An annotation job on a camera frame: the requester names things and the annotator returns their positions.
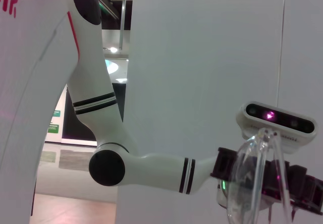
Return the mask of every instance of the metal pipe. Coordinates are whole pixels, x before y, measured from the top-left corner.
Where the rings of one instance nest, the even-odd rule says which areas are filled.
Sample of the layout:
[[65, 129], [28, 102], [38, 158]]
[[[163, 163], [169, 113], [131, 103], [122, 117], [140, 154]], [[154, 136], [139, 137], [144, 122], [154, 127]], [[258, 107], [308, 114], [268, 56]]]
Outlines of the metal pipe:
[[126, 0], [122, 0], [119, 50], [122, 50], [122, 45], [123, 45], [123, 31], [125, 27], [126, 2], [127, 2]]

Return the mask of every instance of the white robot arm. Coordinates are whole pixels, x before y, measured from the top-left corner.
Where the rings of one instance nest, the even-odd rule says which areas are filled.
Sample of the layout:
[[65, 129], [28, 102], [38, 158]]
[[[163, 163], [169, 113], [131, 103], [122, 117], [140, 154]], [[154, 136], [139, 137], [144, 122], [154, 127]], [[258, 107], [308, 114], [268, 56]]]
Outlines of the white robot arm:
[[139, 184], [190, 194], [210, 178], [216, 157], [196, 161], [164, 154], [137, 156], [124, 129], [107, 72], [97, 0], [67, 0], [79, 47], [79, 62], [68, 82], [77, 118], [95, 135], [91, 176], [105, 186]]

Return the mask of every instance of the floor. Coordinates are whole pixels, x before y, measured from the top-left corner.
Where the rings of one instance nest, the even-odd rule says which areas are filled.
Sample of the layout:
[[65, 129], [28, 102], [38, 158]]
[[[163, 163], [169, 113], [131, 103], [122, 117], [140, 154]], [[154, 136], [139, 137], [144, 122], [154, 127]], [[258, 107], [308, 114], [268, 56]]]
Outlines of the floor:
[[29, 224], [115, 224], [116, 204], [35, 195]]

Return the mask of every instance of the red stripe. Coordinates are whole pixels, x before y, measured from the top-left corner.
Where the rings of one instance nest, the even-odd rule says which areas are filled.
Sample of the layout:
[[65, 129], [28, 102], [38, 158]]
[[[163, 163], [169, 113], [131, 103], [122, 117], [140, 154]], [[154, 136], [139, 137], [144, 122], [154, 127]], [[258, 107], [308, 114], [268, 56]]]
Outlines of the red stripe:
[[77, 53], [79, 55], [79, 59], [80, 59], [80, 49], [79, 49], [79, 43], [77, 42], [77, 38], [76, 38], [76, 33], [74, 30], [74, 26], [73, 26], [73, 22], [72, 22], [72, 17], [71, 17], [71, 13], [68, 11], [67, 15], [69, 17], [70, 20], [70, 24], [71, 24], [71, 28], [72, 28], [72, 32], [73, 32], [73, 36], [74, 36], [74, 40], [75, 40], [75, 44], [76, 44], [76, 48], [77, 48]]

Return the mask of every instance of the green sign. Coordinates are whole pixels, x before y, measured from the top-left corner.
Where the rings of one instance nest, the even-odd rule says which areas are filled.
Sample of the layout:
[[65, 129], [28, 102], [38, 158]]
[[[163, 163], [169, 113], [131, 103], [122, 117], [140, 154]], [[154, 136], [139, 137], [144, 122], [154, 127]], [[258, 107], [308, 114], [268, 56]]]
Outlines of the green sign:
[[49, 133], [58, 133], [59, 132], [59, 125], [50, 124], [48, 128]]
[[61, 111], [60, 110], [55, 110], [53, 117], [60, 117], [61, 116]]

